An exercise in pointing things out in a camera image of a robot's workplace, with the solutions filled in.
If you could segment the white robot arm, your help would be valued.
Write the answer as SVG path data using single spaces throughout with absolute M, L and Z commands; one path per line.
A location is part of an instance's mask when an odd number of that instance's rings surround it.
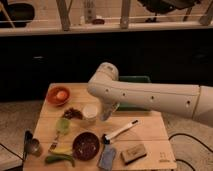
M 213 87 L 185 84 L 134 83 L 118 80 L 115 65 L 99 65 L 87 91 L 101 102 L 100 119 L 106 121 L 119 103 L 176 114 L 213 127 Z

